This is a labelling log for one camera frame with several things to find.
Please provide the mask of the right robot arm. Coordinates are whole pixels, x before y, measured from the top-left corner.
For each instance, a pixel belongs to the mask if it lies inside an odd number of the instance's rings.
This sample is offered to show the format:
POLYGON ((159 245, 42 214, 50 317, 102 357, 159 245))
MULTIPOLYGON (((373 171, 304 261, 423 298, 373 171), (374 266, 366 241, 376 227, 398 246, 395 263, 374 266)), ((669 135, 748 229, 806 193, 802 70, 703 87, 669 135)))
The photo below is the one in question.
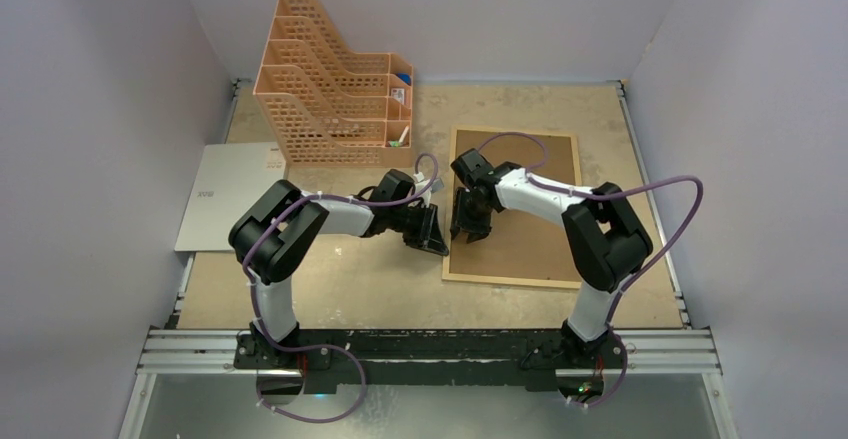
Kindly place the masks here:
POLYGON ((572 313, 561 328, 561 351, 576 366, 596 358, 611 335, 610 315, 623 281, 638 272, 653 243, 621 189, 591 189, 539 177, 513 162, 492 165, 477 149, 451 163, 460 182, 450 234, 473 243, 489 236, 494 213, 528 213, 565 233, 582 280, 572 313))

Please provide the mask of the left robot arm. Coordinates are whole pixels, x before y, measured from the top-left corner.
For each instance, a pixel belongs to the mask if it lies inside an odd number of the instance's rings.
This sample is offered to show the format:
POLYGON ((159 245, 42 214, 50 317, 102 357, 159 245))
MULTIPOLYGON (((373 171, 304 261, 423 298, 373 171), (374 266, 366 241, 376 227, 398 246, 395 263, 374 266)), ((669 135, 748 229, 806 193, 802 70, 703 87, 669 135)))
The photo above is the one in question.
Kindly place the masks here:
POLYGON ((251 333, 272 367, 292 364, 303 351, 293 306, 293 274, 320 235, 371 238, 397 232, 406 246, 446 256, 433 182, 391 169, 354 196, 308 193, 288 180, 275 182, 236 222, 229 244, 248 278, 254 318, 251 333))

